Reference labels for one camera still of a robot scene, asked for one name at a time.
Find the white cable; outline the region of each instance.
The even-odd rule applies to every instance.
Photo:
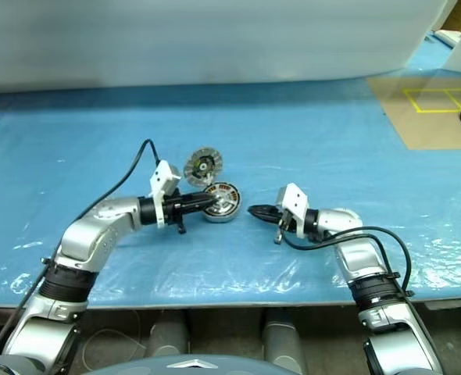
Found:
[[[135,316],[137,317],[137,322],[138,322],[138,339],[135,340],[134,338],[128,336],[127,334],[125,334],[124,332],[121,332],[120,330],[113,330],[111,328],[102,328],[101,330],[97,330],[94,334],[92,334],[84,343],[83,345],[83,349],[81,350],[81,362],[83,363],[83,366],[85,369],[87,369],[88,371],[95,371],[96,369],[92,369],[88,364],[87,364],[87,361],[85,359],[85,354],[86,354],[86,351],[87,351],[87,348],[88,348],[88,344],[90,344],[90,341],[93,340],[96,336],[104,333],[104,332],[110,332],[110,333],[113,333],[113,334],[118,334],[119,336],[122,336],[124,338],[127,338],[128,340],[134,342],[137,346],[140,346],[141,348],[145,350],[147,350],[147,348],[142,345],[140,343],[140,340],[142,339],[142,325],[141,325],[141,320],[140,320],[140,316],[138,315],[138,312],[135,311],[135,310],[131,310]],[[131,355],[124,360],[124,362],[128,362],[130,361],[135,353],[137,352],[137,348],[135,348],[135,350],[131,353]]]

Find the table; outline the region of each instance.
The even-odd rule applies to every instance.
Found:
[[[447,53],[424,42],[400,73],[450,74],[420,67],[424,55]],[[274,228],[246,212],[274,203],[288,182],[312,207],[348,207],[396,231],[411,251],[416,298],[461,297],[461,151],[408,150],[360,78],[0,95],[0,306],[21,299],[39,259],[124,174],[144,138],[180,170],[195,149],[220,150],[219,180],[240,189],[241,212],[225,224],[188,216],[183,237],[146,227],[124,238],[91,307],[351,302],[332,249],[277,246]],[[115,196],[148,194],[153,168],[146,154]],[[384,243],[403,273],[397,244]]]

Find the wrinkled plastic sheet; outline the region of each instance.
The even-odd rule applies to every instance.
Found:
[[[225,224],[145,227],[116,247],[95,307],[351,302],[332,248],[273,243],[249,205],[295,182],[313,208],[348,207],[409,246],[418,299],[461,298],[461,151],[410,151],[362,79],[0,95],[0,306],[15,305],[71,220],[125,172],[144,138],[181,170],[203,145],[243,202]],[[149,192],[147,152],[116,196]],[[193,191],[185,181],[182,192]],[[404,258],[385,238],[393,267]]]

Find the metal disc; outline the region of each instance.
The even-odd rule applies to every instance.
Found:
[[[227,182],[216,182],[209,185],[205,192],[214,195],[218,201],[203,211],[205,218],[212,223],[226,223],[238,213],[241,195],[238,189]]]
[[[210,185],[223,169],[222,155],[214,148],[204,147],[191,155],[184,167],[189,184],[198,187]]]

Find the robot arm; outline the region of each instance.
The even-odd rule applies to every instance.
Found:
[[[179,179],[178,171],[161,160],[151,178],[150,198],[102,201],[67,228],[55,257],[43,259],[49,263],[45,278],[6,343],[0,366],[8,361],[11,371],[25,369],[21,375],[67,372],[88,295],[118,240],[154,223],[175,223],[182,234],[184,214],[215,202],[204,192],[180,195]]]
[[[249,212],[279,225],[274,241],[283,240],[285,231],[311,241],[324,241],[344,230],[363,226],[361,219],[348,209],[310,209],[306,194],[295,184],[283,187],[277,198],[278,209],[252,206]],[[337,238],[361,234],[354,230]],[[389,274],[369,238],[358,238],[335,245],[338,265],[358,308],[359,321],[371,333],[364,343],[372,375],[396,375],[423,369],[442,374],[442,368],[427,339],[419,317],[406,294]]]

